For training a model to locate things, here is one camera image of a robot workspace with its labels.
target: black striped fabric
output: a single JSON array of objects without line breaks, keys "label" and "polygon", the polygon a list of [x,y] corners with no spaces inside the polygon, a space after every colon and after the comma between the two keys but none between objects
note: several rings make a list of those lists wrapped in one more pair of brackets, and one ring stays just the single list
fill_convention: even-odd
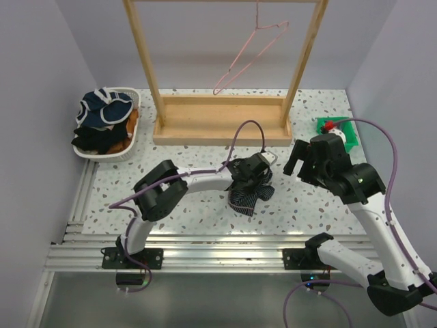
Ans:
[{"label": "black striped fabric", "polygon": [[268,169],[260,184],[253,190],[237,189],[229,191],[229,206],[237,213],[252,216],[258,198],[268,201],[274,193],[274,188],[268,183],[272,180],[272,170]]}]

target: clothes hanger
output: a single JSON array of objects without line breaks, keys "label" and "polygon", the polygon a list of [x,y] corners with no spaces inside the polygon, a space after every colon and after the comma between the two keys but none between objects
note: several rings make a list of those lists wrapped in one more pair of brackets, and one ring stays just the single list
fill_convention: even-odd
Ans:
[{"label": "clothes hanger", "polygon": [[[269,49],[277,40],[279,40],[279,38],[288,30],[288,27],[290,25],[290,22],[288,20],[285,20],[283,22],[280,22],[279,24],[273,24],[273,25],[266,25],[266,26],[259,26],[259,0],[257,0],[257,4],[256,4],[256,17],[255,17],[255,30],[252,32],[251,36],[249,36],[249,39],[247,39],[246,43],[244,44],[244,46],[241,48],[240,52],[238,53],[237,57],[234,59],[234,61],[232,62],[231,66],[229,67],[229,69],[227,70],[227,72],[225,73],[225,75],[223,75],[221,77],[220,80],[218,80],[217,84],[214,86],[214,89],[212,90],[212,94],[214,94],[215,96],[217,94],[219,94],[220,92],[223,91],[223,89],[225,89],[230,83],[234,82],[235,79],[237,79],[245,70],[247,70],[254,62],[255,60],[257,60],[259,58],[259,56],[261,56],[264,52],[267,51],[267,49]],[[273,27],[283,27],[283,30],[280,34],[278,34],[272,41],[270,41],[269,44],[267,44],[253,59],[250,63],[248,63],[240,72],[238,72],[234,77],[232,77],[232,79],[230,79],[228,82],[226,82],[224,84],[223,87],[221,87],[219,89],[219,85],[220,83],[223,82],[223,80],[230,74],[232,68],[234,67],[234,65],[236,64],[236,62],[240,59],[241,54],[244,53],[244,51],[246,50],[247,46],[249,45],[249,43],[251,43],[253,37],[255,36],[255,34],[262,29],[271,29]]]}]

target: lavender wall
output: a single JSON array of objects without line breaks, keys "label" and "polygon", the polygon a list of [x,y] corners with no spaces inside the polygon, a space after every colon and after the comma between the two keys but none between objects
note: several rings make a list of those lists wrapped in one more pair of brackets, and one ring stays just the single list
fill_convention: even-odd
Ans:
[{"label": "lavender wall", "polygon": [[[100,85],[147,87],[121,0],[57,0]],[[344,89],[395,0],[330,0],[301,83]],[[138,3],[160,87],[213,87],[254,27],[254,3]],[[313,4],[260,5],[260,23],[290,30],[233,87],[288,88]],[[257,35],[249,62],[277,31]]]},{"label": "lavender wall", "polygon": [[0,326],[24,327],[82,162],[70,139],[95,81],[54,0],[0,2]]},{"label": "lavender wall", "polygon": [[[399,148],[392,205],[424,261],[437,271],[437,22],[434,0],[398,0],[348,88],[356,116],[388,128]],[[360,126],[367,158],[385,181],[392,161],[388,143]],[[437,305],[437,297],[429,297]],[[437,315],[417,309],[423,327]]]}]

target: white table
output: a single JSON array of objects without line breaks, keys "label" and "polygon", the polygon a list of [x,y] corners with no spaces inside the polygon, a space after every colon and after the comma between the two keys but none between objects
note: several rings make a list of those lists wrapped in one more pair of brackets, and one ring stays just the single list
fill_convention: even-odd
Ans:
[{"label": "white table", "polygon": [[[164,90],[164,93],[208,93],[210,90]],[[284,94],[286,90],[229,90],[230,94]],[[155,108],[149,90],[141,90],[141,121],[135,155],[123,163],[101,163],[94,178],[85,210],[83,234],[120,234],[129,214],[109,210],[108,205],[132,194],[134,184],[165,159],[177,166],[208,167],[223,162],[228,147],[155,146],[152,131]],[[308,141],[315,136],[317,117],[352,116],[344,90],[299,90],[291,110],[295,139]],[[237,147],[234,157],[251,156],[257,147]],[[301,235],[363,234],[359,222],[338,197],[283,175],[292,146],[271,150],[279,156],[272,168],[276,189],[268,202],[258,200],[255,214],[247,217],[227,205],[227,193],[208,191],[185,196],[173,212],[152,230],[157,235]],[[365,161],[361,146],[351,151],[355,163]]]}]

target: cable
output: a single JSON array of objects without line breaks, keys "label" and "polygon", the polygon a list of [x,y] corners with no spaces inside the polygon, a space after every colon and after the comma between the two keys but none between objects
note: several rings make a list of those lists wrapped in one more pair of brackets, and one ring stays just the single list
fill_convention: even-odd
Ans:
[{"label": "cable", "polygon": [[426,304],[426,303],[420,303],[419,305],[423,306],[424,308],[428,308],[428,309],[437,311],[437,306],[433,306],[433,305]]},{"label": "cable", "polygon": [[[384,133],[384,135],[387,137],[387,139],[389,140],[389,142],[391,144],[391,149],[393,151],[393,167],[392,167],[392,171],[391,171],[389,184],[387,185],[387,192],[386,192],[385,199],[384,199],[384,209],[385,209],[385,213],[387,215],[387,220],[389,222],[392,222],[393,218],[391,217],[390,198],[391,198],[391,191],[393,189],[393,184],[395,182],[395,177],[396,177],[396,173],[397,173],[397,157],[398,157],[395,141],[393,140],[393,138],[391,137],[391,135],[389,134],[389,132],[386,129],[384,129],[380,125],[378,125],[372,121],[366,120],[366,119],[346,118],[344,120],[335,121],[334,125],[338,126],[339,124],[344,123],[344,122],[348,122],[348,121],[364,122],[364,123],[368,123],[368,124],[376,127],[379,131]],[[390,225],[390,230],[393,233],[393,236],[395,237],[395,240],[396,240],[397,244],[399,245],[399,248],[401,249],[402,253],[407,258],[409,263],[411,264],[412,268],[417,272],[417,275],[423,280],[423,282],[429,287],[429,289],[431,289],[433,291],[433,293],[437,295],[437,288],[428,280],[428,278],[426,278],[426,276],[422,272],[420,272],[419,267],[417,266],[416,262],[414,261],[414,259],[410,255],[410,253],[408,253],[408,250],[406,249],[404,243],[402,242],[400,235],[397,233],[396,227],[394,225]]]},{"label": "cable", "polygon": [[[337,285],[344,285],[344,286],[351,286],[351,287],[361,287],[360,284],[355,284],[353,282],[343,282],[341,280],[327,280],[327,279],[319,279],[319,280],[312,280],[311,281],[312,284],[337,284]],[[284,301],[284,305],[282,308],[282,316],[283,316],[283,320],[284,320],[284,325],[285,328],[289,328],[288,327],[288,323],[287,323],[287,304],[288,304],[288,300],[290,299],[290,297],[293,295],[294,292],[296,292],[299,287],[302,287],[304,285],[308,284],[308,282],[301,282],[299,283],[297,286],[295,286],[294,288],[292,288],[287,296],[285,297],[285,301]],[[330,295],[325,295],[324,293],[320,293],[319,295],[322,295],[323,297],[326,297],[327,299],[330,299],[331,301],[333,301],[334,303],[336,303],[345,313],[346,317],[348,318],[348,322],[349,322],[349,327],[352,328],[353,324],[352,324],[352,319],[350,317],[349,312],[346,310],[346,308],[344,307],[343,304],[341,304],[340,302],[338,302],[338,300],[336,300],[334,297],[330,296]]]},{"label": "cable", "polygon": [[[234,151],[235,144],[237,142],[237,138],[238,138],[238,135],[240,134],[240,131],[248,123],[254,123],[258,127],[259,131],[261,132],[261,136],[262,136],[262,148],[261,148],[261,152],[265,152],[266,151],[266,136],[264,134],[264,131],[263,131],[261,125],[257,121],[255,121],[255,120],[247,120],[247,121],[244,121],[243,123],[241,123],[241,125],[238,127],[237,131],[235,132],[234,139],[232,140],[232,144],[231,144],[231,147],[229,149],[229,154],[227,156],[227,159],[226,159],[226,161],[223,163],[223,165],[220,168],[218,168],[218,169],[198,169],[198,170],[192,171],[191,174],[209,174],[209,173],[218,173],[218,172],[223,171],[227,167],[229,162],[231,161],[232,152]],[[142,285],[142,287],[137,288],[137,289],[132,289],[132,290],[130,290],[129,288],[126,288],[125,292],[129,292],[129,293],[130,292],[141,292],[142,290],[145,290],[150,285],[150,283],[152,282],[152,271],[144,263],[141,263],[141,262],[135,260],[134,258],[132,258],[129,255],[128,251],[127,251],[127,249],[128,249],[129,231],[130,231],[131,227],[133,226],[133,223],[135,222],[135,220],[138,217],[138,212],[135,209],[133,209],[132,207],[122,206],[122,205],[125,204],[126,202],[129,202],[129,201],[139,197],[140,195],[142,195],[146,191],[161,185],[162,183],[166,183],[166,182],[169,182],[171,180],[175,180],[177,178],[183,178],[183,177],[185,177],[187,175],[189,175],[189,173],[176,174],[174,176],[169,176],[167,178],[163,178],[163,179],[161,179],[159,181],[156,181],[155,183],[152,183],[150,186],[147,186],[146,188],[138,191],[137,193],[134,193],[133,195],[131,195],[131,196],[127,197],[127,198],[124,198],[123,200],[120,200],[120,201],[118,201],[116,203],[113,203],[113,204],[109,205],[109,208],[111,210],[112,209],[129,210],[130,212],[133,213],[133,218],[130,220],[130,222],[128,224],[128,227],[126,228],[126,232],[125,232],[124,255],[127,257],[127,259],[129,261],[131,261],[132,263],[135,263],[136,265],[140,266],[141,268],[143,268],[144,270],[146,270],[149,273],[149,280],[147,281],[147,284],[144,284],[144,285]]]}]

